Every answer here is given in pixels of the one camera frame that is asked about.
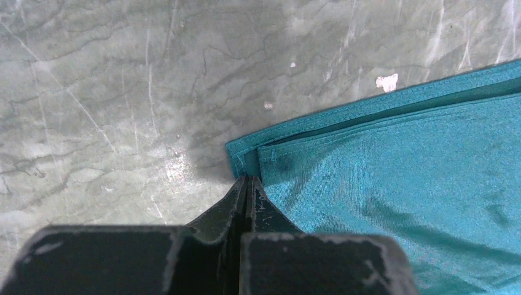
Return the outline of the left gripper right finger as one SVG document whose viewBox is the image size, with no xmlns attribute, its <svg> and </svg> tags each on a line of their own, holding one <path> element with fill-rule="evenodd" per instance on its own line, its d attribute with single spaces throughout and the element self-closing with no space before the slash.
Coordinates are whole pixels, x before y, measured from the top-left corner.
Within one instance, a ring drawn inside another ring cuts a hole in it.
<svg viewBox="0 0 521 295">
<path fill-rule="evenodd" d="M 240 294 L 418 294 L 412 266 L 382 235 L 306 234 L 268 199 L 257 177 L 246 189 Z"/>
</svg>

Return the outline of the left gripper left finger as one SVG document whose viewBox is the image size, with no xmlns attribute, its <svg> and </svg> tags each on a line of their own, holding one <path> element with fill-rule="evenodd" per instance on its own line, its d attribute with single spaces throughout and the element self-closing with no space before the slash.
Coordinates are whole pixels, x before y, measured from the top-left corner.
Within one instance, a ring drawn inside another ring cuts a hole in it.
<svg viewBox="0 0 521 295">
<path fill-rule="evenodd" d="M 2 294 L 237 294 L 248 180 L 185 226 L 57 225 L 18 252 Z"/>
</svg>

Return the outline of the teal cloth napkin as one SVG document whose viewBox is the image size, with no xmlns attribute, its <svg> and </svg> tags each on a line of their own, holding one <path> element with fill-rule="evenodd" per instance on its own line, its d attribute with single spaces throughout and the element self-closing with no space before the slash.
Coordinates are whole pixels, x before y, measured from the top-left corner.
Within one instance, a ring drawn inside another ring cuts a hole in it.
<svg viewBox="0 0 521 295">
<path fill-rule="evenodd" d="M 423 294 L 520 293 L 520 62 L 289 120 L 226 144 L 235 177 L 308 233 L 382 234 Z"/>
</svg>

